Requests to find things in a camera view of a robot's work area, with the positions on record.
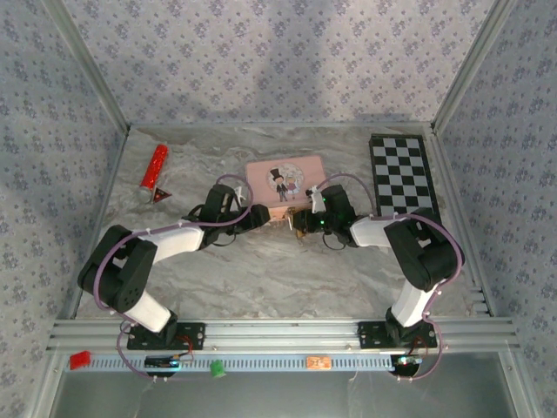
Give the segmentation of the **pink tin box with cartoon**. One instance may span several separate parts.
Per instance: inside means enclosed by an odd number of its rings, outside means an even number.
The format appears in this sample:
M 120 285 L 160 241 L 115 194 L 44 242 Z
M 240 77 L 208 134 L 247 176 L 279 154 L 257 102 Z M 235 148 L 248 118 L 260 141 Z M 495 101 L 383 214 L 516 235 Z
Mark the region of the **pink tin box with cartoon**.
M 322 158 L 317 155 L 251 162 L 245 173 L 253 202 L 269 209 L 271 222 L 286 220 L 290 210 L 311 209 L 306 191 L 325 181 Z

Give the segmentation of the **black grey chessboard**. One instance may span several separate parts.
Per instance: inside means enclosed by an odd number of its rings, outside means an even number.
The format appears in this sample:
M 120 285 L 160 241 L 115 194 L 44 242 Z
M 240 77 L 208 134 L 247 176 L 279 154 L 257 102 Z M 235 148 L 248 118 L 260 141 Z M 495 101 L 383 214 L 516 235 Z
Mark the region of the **black grey chessboard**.
M 440 213 L 422 136 L 373 134 L 369 149 L 378 215 Z

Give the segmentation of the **red glitter tube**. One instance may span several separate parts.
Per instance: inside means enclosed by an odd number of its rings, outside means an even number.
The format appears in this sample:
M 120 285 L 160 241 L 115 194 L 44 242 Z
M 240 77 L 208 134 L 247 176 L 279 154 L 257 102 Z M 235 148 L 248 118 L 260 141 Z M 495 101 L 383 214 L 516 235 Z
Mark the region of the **red glitter tube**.
M 168 155 L 169 148 L 164 144 L 158 144 L 153 151 L 138 189 L 138 196 L 142 202 L 149 203 L 155 199 L 158 180 Z

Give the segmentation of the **aluminium mounting rail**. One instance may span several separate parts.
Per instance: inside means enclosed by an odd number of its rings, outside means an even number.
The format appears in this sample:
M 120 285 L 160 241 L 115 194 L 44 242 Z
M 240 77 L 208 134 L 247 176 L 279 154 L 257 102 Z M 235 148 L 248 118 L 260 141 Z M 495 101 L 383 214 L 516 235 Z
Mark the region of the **aluminium mounting rail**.
M 509 318 L 436 318 L 438 348 L 445 354 L 514 351 L 520 348 Z M 117 320 L 58 320 L 47 352 L 89 350 L 114 354 Z M 358 322 L 352 319 L 206 320 L 206 354 L 344 354 L 361 350 Z

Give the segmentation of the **aluminium table side rail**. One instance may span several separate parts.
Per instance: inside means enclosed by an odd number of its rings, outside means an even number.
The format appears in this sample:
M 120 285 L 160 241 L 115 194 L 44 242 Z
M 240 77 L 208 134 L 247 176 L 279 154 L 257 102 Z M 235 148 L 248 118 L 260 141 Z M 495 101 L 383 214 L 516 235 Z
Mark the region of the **aluminium table side rail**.
M 477 246 L 466 217 L 464 206 L 460 199 L 459 187 L 446 155 L 442 141 L 429 125 L 426 127 L 427 152 L 433 163 L 435 174 L 440 183 L 447 222 L 451 226 L 454 237 L 459 241 L 466 257 L 465 276 L 469 286 L 473 307 L 471 310 L 477 316 L 498 315 L 493 304 L 493 296 L 487 283 L 484 268 L 480 263 Z
M 82 288 L 78 285 L 78 275 L 80 274 L 87 259 L 91 256 L 99 241 L 99 237 L 101 235 L 101 230 L 103 227 L 104 216 L 106 214 L 110 196 L 116 180 L 117 170 L 119 168 L 124 148 L 129 137 L 129 131 L 130 127 L 127 127 L 127 130 L 122 135 L 122 138 L 118 141 L 116 150 L 110 155 L 110 164 L 108 165 L 108 168 L 110 170 L 106 182 L 101 187 L 101 192 L 103 194 L 100 206 L 93 213 L 95 223 L 91 232 L 91 236 L 87 240 L 87 247 L 84 250 L 84 259 L 78 261 L 77 263 L 77 267 L 72 276 L 72 280 L 70 281 L 68 291 L 66 292 L 66 295 L 64 297 L 62 309 L 57 316 L 58 320 L 73 320 L 77 315 L 77 310 L 79 308 L 80 300 L 83 294 Z

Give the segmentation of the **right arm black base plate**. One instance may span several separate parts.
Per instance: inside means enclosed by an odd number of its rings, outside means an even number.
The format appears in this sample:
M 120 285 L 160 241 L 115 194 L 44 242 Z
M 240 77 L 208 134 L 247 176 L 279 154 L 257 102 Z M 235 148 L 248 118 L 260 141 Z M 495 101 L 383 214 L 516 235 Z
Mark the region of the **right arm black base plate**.
M 359 344 L 371 348 L 435 348 L 438 346 L 433 325 L 424 321 L 412 327 L 396 326 L 385 320 L 358 323 Z

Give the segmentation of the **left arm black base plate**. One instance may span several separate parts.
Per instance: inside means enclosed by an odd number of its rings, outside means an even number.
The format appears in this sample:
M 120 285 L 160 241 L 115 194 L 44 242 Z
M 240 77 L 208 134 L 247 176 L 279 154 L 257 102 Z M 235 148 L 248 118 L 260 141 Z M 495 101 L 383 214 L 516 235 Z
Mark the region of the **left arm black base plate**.
M 159 333 L 141 326 L 133 327 L 126 347 L 132 351 L 196 351 L 203 349 L 204 342 L 205 323 L 173 322 Z

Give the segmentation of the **aluminium frame post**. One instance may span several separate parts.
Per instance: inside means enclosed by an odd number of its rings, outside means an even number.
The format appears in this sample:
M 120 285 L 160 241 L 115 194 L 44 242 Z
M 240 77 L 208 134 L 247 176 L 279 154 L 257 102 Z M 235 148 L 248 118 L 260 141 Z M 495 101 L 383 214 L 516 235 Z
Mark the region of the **aluminium frame post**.
M 79 29 L 67 10 L 64 1 L 41 0 L 41 2 L 56 25 L 60 36 L 66 42 L 73 57 L 76 59 L 82 73 L 91 84 L 111 122 L 126 136 L 130 130 L 129 124 L 118 105 L 116 97 L 106 83 L 100 67 L 81 37 Z
M 518 0 L 493 0 L 491 9 L 431 123 L 433 133 L 437 136 L 446 129 L 517 2 Z

